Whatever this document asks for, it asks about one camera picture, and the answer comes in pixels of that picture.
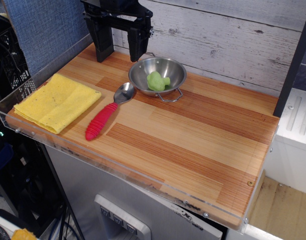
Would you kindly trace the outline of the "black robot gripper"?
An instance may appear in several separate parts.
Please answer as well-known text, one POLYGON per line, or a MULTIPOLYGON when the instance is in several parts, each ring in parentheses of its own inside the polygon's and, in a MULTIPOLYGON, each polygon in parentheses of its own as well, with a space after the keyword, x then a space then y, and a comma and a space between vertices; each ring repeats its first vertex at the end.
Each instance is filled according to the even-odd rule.
POLYGON ((102 63, 114 52, 111 28, 128 32, 131 62, 146 53, 153 13, 137 0, 83 0, 85 20, 102 63))

